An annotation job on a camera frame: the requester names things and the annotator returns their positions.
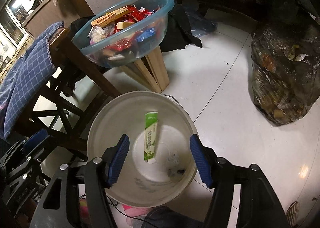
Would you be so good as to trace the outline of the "green toothpaste box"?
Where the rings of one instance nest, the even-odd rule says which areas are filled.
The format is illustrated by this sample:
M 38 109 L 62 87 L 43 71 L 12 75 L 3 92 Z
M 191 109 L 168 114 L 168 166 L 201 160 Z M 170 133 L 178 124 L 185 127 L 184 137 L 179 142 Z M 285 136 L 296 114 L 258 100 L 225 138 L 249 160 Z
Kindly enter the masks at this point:
M 149 161 L 155 157 L 157 124 L 158 124 L 158 112 L 148 112 L 145 114 L 145 131 L 144 131 L 144 160 L 145 161 Z

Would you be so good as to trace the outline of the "kitchen base cabinets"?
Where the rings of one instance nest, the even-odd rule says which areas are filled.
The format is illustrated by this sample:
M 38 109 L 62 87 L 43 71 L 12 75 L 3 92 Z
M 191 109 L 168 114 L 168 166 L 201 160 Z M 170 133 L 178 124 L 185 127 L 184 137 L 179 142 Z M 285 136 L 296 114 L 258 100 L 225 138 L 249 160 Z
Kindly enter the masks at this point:
M 68 27 L 79 18 L 70 0 L 10 0 L 1 11 L 1 79 L 48 26 L 64 21 Z

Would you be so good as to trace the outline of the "pink slipper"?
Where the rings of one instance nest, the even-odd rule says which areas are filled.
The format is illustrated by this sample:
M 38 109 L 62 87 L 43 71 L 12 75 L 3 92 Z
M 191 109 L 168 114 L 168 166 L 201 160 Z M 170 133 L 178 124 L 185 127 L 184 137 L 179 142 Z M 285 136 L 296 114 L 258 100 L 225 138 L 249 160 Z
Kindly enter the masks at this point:
M 143 219 L 145 219 L 148 213 L 152 210 L 152 208 L 137 208 L 123 204 L 122 208 L 123 213 L 128 215 L 126 223 L 130 227 L 142 227 Z M 91 227 L 86 199 L 80 199 L 80 216 L 84 227 Z

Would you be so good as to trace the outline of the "blue checkered tablecloth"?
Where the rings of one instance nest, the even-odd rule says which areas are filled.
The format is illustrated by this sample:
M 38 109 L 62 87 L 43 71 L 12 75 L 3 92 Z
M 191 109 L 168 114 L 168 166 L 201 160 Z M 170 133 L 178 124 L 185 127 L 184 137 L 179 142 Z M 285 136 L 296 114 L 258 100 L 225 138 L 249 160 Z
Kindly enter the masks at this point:
M 49 39 L 64 28 L 64 21 L 50 25 L 18 58 L 1 84 L 1 139 L 10 135 L 24 108 L 55 73 Z

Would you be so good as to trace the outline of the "black garbage bag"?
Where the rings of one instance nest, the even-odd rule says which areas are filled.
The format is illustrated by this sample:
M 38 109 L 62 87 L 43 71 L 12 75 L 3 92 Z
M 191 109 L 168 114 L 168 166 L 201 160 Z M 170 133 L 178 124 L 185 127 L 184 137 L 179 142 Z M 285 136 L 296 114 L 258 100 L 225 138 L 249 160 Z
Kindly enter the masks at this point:
M 319 25 L 264 25 L 252 36 L 254 105 L 276 126 L 302 119 L 319 98 Z

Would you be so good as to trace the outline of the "wooden stool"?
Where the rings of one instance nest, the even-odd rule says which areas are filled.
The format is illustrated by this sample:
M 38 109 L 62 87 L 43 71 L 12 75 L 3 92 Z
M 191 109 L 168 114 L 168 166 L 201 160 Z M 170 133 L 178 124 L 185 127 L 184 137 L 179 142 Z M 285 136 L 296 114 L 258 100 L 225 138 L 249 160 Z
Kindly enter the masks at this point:
M 170 83 L 160 47 L 133 63 L 119 67 L 119 69 L 156 93 L 164 91 Z

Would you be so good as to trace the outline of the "blue plastic basin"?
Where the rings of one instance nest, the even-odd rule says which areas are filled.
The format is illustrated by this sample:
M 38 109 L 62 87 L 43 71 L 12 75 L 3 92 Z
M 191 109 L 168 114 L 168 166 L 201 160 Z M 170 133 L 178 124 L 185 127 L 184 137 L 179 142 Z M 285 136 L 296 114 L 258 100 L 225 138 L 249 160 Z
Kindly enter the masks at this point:
M 143 58 L 163 41 L 168 26 L 168 13 L 174 0 L 124 0 L 93 17 L 73 37 L 73 44 L 89 60 L 104 68 L 126 65 Z M 121 8 L 135 8 L 143 19 L 129 26 L 119 23 L 129 19 L 121 17 L 109 25 L 93 26 L 93 22 L 107 13 Z

